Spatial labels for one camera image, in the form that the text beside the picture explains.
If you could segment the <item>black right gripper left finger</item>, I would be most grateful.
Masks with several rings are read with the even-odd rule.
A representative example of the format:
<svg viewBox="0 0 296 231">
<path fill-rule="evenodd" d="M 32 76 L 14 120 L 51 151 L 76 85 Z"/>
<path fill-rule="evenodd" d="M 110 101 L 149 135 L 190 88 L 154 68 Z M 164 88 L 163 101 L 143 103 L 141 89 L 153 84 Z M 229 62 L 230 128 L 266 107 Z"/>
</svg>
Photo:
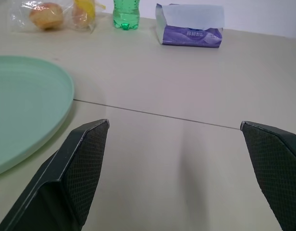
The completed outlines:
<svg viewBox="0 0 296 231">
<path fill-rule="evenodd" d="M 100 119 L 72 130 L 30 180 L 0 231 L 80 231 L 99 182 L 109 127 Z"/>
</svg>

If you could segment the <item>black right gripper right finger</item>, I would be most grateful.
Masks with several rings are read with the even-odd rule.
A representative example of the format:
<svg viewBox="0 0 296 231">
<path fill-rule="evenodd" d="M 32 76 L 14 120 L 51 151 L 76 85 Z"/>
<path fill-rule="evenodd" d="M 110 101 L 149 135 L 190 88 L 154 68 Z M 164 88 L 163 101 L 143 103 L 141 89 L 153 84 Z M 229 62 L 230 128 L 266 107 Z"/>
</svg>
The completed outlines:
<svg viewBox="0 0 296 231">
<path fill-rule="evenodd" d="M 296 231 L 296 134 L 250 121 L 240 126 L 258 185 L 283 231 Z"/>
</svg>

